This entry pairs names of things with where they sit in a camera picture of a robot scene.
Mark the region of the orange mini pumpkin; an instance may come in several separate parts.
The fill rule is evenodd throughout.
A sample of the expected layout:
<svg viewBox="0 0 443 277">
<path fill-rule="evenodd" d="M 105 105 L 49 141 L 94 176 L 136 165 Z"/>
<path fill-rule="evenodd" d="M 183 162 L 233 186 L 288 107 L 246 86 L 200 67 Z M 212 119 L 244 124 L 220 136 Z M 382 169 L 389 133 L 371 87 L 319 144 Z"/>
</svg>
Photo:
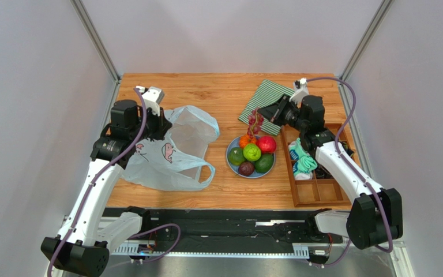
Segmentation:
<svg viewBox="0 0 443 277">
<path fill-rule="evenodd" d="M 244 149 L 248 144 L 257 144 L 257 137 L 251 137 L 249 134 L 245 134 L 239 138 L 238 145 Z"/>
</svg>

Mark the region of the light blue cartoon plastic bag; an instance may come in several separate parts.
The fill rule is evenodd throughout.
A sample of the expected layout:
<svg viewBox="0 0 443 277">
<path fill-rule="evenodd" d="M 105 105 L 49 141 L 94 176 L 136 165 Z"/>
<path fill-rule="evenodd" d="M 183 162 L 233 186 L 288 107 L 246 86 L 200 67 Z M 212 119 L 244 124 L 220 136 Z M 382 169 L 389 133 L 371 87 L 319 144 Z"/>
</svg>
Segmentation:
<svg viewBox="0 0 443 277">
<path fill-rule="evenodd" d="M 122 178 L 163 191 L 199 191 L 207 188 L 216 169 L 205 160 L 208 145 L 218 139 L 217 120 L 196 106 L 165 111 L 172 123 L 164 139 L 137 143 Z"/>
</svg>

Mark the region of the dark green round fruit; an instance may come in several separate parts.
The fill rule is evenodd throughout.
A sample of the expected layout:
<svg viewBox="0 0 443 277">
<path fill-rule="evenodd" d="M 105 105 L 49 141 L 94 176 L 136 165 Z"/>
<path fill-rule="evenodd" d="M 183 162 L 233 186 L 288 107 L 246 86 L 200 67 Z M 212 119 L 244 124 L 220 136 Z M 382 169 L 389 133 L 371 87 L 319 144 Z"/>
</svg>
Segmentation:
<svg viewBox="0 0 443 277">
<path fill-rule="evenodd" d="M 246 161 L 243 155 L 243 149 L 241 147 L 231 148 L 228 153 L 228 161 L 233 166 L 240 166 Z"/>
</svg>

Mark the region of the purple grape bunch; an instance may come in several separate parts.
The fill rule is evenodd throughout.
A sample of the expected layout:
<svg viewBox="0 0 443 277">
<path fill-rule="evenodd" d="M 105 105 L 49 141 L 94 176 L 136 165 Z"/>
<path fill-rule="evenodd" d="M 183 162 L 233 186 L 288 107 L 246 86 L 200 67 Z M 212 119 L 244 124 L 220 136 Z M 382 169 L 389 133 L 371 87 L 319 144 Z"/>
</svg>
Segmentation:
<svg viewBox="0 0 443 277">
<path fill-rule="evenodd" d="M 264 117 L 259 113 L 259 108 L 255 108 L 248 115 L 247 119 L 249 124 L 247 134 L 252 139 L 255 138 L 255 136 L 260 132 L 262 123 L 264 122 Z"/>
</svg>

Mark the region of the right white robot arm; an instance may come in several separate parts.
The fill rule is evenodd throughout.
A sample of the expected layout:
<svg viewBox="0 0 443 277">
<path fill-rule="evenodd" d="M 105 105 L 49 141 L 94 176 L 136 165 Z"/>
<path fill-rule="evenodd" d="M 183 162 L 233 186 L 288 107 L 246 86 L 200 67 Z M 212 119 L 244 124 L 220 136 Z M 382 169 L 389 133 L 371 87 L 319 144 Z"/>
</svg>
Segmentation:
<svg viewBox="0 0 443 277">
<path fill-rule="evenodd" d="M 347 237 L 358 249 L 391 244 L 403 236 L 402 197 L 384 189 L 349 156 L 339 135 L 325 126 L 322 98 L 307 95 L 297 105 L 286 95 L 258 110 L 269 122 L 299 131 L 301 146 L 344 190 L 352 207 L 349 213 L 322 209 L 313 222 L 321 233 Z"/>
</svg>

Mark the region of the light green wrinkled fruit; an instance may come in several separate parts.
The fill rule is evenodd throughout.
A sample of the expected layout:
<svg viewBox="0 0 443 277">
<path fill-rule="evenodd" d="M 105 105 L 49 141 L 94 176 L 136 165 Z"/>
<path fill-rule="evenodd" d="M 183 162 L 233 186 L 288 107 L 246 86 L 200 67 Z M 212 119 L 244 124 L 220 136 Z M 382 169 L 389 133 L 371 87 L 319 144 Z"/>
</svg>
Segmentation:
<svg viewBox="0 0 443 277">
<path fill-rule="evenodd" d="M 260 148 L 253 143 L 247 144 L 243 149 L 243 155 L 246 160 L 250 162 L 255 162 L 259 160 L 262 155 Z"/>
</svg>

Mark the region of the red apple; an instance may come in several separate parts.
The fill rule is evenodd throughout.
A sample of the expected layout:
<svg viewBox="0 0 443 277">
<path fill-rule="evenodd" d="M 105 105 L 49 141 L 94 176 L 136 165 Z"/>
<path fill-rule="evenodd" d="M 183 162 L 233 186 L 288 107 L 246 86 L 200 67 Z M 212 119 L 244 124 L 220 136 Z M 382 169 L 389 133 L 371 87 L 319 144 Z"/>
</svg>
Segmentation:
<svg viewBox="0 0 443 277">
<path fill-rule="evenodd" d="M 257 146 L 262 154 L 273 154 L 276 151 L 277 144 L 273 137 L 262 136 L 257 140 Z"/>
</svg>

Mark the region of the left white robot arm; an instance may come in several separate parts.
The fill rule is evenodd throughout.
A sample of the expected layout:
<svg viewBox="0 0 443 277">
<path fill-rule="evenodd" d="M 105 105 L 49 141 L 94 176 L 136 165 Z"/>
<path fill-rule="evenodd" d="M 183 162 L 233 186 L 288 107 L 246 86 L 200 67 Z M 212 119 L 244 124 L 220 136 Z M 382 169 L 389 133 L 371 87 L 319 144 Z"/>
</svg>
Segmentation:
<svg viewBox="0 0 443 277">
<path fill-rule="evenodd" d="M 105 229 L 98 229 L 112 189 L 124 172 L 136 144 L 164 139 L 172 124 L 159 100 L 120 100 L 110 110 L 110 122 L 94 142 L 87 177 L 79 197 L 58 234 L 44 238 L 41 251 L 54 268 L 82 276 L 100 276 L 110 254 L 141 230 L 142 208 L 128 208 Z"/>
</svg>

